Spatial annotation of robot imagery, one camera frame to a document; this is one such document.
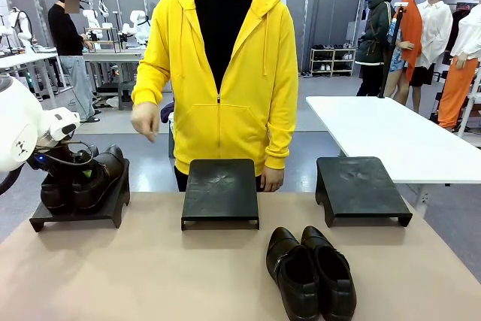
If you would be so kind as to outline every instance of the dark green jacket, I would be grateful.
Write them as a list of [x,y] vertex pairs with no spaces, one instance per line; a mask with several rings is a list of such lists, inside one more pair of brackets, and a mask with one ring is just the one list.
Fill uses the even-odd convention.
[[387,34],[394,16],[392,0],[369,0],[369,17],[366,32],[360,39],[355,60],[361,63],[383,63],[388,50]]

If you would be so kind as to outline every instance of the orange pants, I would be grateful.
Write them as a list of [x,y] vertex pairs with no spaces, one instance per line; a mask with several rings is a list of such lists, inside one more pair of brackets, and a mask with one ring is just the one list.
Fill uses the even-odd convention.
[[473,81],[478,59],[470,59],[466,61],[464,69],[456,68],[457,57],[452,61],[449,67],[448,78],[444,85],[443,97],[439,104],[439,125],[443,128],[454,128],[458,122],[459,112],[466,99],[469,87]]

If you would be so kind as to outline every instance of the person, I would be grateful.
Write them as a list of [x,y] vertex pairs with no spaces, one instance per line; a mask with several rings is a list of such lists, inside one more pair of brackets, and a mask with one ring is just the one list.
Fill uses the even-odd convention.
[[389,43],[387,34],[394,16],[392,0],[369,0],[369,17],[365,35],[356,53],[355,62],[362,67],[362,84],[357,96],[377,96],[384,76],[384,61]]
[[[398,39],[396,39],[396,48],[389,66],[389,76],[386,81],[384,96],[391,97],[397,87],[398,91],[394,99],[398,103],[406,105],[409,95],[409,84],[416,67],[416,60],[422,52],[422,18],[414,0],[401,1],[408,3],[408,6],[405,7]],[[394,35],[394,26],[395,22],[393,21],[389,29],[389,35],[391,36]]]
[[169,79],[181,192],[193,159],[252,159],[258,191],[283,185],[298,65],[281,0],[160,0],[132,93],[132,124],[152,142]]
[[48,10],[48,23],[62,69],[70,75],[80,121],[96,123],[100,119],[95,116],[100,114],[100,111],[93,109],[92,84],[87,78],[85,61],[82,57],[83,46],[93,49],[93,44],[85,34],[78,35],[75,24],[70,18],[70,14],[80,13],[80,8],[83,9],[80,0],[58,0]]
[[452,28],[452,13],[442,0],[427,0],[418,5],[422,18],[422,53],[416,60],[413,78],[413,110],[419,113],[421,87],[431,85],[436,59],[444,53]]
[[443,96],[439,105],[439,125],[452,131],[459,118],[459,112],[466,100],[481,58],[481,5],[474,7],[470,14],[459,22],[458,38],[451,50],[449,67]]

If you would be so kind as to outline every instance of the brown table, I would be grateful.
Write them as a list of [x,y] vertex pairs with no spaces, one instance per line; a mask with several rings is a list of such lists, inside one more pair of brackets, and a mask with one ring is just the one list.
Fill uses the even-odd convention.
[[318,227],[351,264],[355,321],[472,321],[481,285],[417,214],[328,229],[313,194],[261,194],[261,230],[180,230],[182,194],[134,193],[111,223],[24,222],[0,244],[0,319],[287,320],[265,267],[272,231]]

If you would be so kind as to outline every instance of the black pants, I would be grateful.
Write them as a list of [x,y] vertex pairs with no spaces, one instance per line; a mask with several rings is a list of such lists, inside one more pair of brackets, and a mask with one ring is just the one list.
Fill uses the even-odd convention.
[[[177,178],[177,187],[179,188],[179,192],[185,192],[187,189],[187,179],[189,176],[180,172],[177,167],[174,167],[175,177]],[[261,176],[256,177],[256,187],[257,192],[262,192],[263,189],[261,188]]]
[[363,65],[362,84],[359,88],[358,97],[366,95],[377,97],[381,91],[384,76],[384,65]]

